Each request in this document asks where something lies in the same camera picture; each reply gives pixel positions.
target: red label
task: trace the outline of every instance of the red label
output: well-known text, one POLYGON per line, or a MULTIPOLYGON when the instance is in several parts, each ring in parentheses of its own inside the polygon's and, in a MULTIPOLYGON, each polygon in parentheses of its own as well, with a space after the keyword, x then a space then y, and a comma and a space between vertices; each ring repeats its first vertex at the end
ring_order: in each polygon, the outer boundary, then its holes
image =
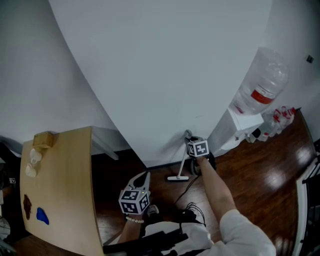
POLYGON ((273 98, 267 98, 263 96, 258 91, 254 90, 251 94, 251 97, 254 98, 257 102, 260 102, 262 104, 270 104, 274 99, 273 98))
POLYGON ((234 106, 236 107, 236 109, 237 109, 241 114, 244 113, 240 107, 238 107, 238 106, 236 106, 236 105, 234 105, 234 106))

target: blue object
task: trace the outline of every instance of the blue object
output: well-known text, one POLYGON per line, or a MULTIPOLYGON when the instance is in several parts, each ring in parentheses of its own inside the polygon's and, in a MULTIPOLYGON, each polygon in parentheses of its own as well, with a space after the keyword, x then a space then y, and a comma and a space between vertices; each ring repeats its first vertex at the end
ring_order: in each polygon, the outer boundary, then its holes
POLYGON ((45 214, 45 211, 43 209, 41 209, 40 207, 38 207, 38 209, 36 210, 36 218, 37 218, 37 220, 42 221, 45 224, 49 225, 49 219, 48 219, 47 215, 45 214))

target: white cup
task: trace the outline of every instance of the white cup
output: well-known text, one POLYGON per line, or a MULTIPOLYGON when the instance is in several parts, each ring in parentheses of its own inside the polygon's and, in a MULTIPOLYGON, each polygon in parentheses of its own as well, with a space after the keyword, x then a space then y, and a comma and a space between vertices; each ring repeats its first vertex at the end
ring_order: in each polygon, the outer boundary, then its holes
POLYGON ((30 163, 28 163, 25 168, 25 174, 29 177, 34 178, 37 176, 37 171, 35 168, 32 167, 30 163))
POLYGON ((36 151, 34 148, 30 150, 30 161, 31 164, 36 164, 37 162, 41 161, 42 154, 36 151))

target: white sleeve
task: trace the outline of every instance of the white sleeve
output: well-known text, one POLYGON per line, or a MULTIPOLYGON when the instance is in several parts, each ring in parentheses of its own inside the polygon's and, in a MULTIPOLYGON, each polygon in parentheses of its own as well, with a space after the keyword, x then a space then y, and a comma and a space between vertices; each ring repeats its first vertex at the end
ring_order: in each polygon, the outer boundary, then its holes
POLYGON ((237 210, 222 216, 220 231, 225 246, 237 256, 276 255, 276 248, 267 235, 237 210))
POLYGON ((4 193, 2 189, 0 190, 0 206, 4 204, 4 193))

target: white shoe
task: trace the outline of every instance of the white shoe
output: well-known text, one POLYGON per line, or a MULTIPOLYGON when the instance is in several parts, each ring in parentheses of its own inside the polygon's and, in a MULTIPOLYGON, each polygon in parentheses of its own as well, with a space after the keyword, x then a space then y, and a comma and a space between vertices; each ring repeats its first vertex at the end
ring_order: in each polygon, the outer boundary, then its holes
POLYGON ((159 213, 159 209, 155 204, 151 204, 149 205, 147 214, 150 217, 151 214, 158 214, 159 213))

